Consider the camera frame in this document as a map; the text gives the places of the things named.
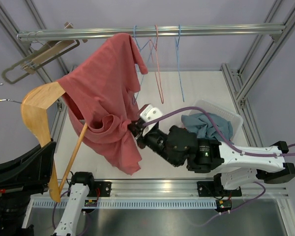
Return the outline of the dusty pink garment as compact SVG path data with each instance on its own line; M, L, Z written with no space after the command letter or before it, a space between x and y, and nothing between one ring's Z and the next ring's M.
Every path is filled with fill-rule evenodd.
M140 169L142 159L128 130L139 118L133 100L141 88L138 73L148 73L141 54L131 35L118 33L58 80L75 132L81 133L86 120L83 142L128 175Z

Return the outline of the grey t shirt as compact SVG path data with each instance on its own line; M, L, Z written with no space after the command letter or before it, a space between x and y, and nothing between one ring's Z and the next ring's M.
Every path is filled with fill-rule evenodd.
M231 144L233 144L231 140L233 137L233 127L231 125L231 122L216 114L209 113L209 115L215 122L222 135L226 139L228 139ZM197 138L218 140L221 142L224 141L220 134L216 131L210 120L203 113L196 113L188 116L182 115L181 122L183 127L187 131L195 133L197 135Z

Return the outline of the pink hanger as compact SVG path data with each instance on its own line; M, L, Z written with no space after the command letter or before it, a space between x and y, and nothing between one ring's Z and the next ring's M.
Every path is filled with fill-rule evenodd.
M151 53L151 59L152 62L156 65L157 70L154 72L155 80L158 88L158 93L160 97L161 104L164 104L164 95L163 95L163 89L162 89L162 82L161 82L161 74L160 74L160 66L159 66L159 59L158 59L158 26L155 25L156 30L156 38L155 41L152 42L152 40L149 40L149 49Z

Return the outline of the light blue wire hanger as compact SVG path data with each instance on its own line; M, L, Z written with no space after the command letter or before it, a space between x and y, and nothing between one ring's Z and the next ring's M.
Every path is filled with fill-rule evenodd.
M178 26L178 36L177 36L177 38L175 38L175 52L176 52L176 59L177 59L177 73L178 73L181 97L182 97L182 101L185 102L183 85L182 85L182 78L181 78L181 72L180 72L180 55L179 55L180 37L181 37L181 25Z

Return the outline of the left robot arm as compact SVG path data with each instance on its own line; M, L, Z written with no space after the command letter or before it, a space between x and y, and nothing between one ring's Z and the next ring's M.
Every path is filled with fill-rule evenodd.
M37 196L51 188L56 142L36 146L20 157L0 164L0 236L32 236L34 226L24 227L29 206ZM85 200L94 186L90 172L76 172L72 177L68 200L55 236L74 236Z

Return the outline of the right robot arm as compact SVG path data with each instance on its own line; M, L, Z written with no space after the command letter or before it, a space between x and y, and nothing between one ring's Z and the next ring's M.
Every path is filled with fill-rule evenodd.
M199 174L216 172L212 181L199 181L200 197L241 196L241 186L258 180L265 184L287 183L295 177L295 166L284 160L288 153L283 141L257 148L258 156L244 156L225 142L199 139L196 134L173 125L166 134L158 124L144 126L139 119L128 125L139 148L149 147L174 167L186 165Z

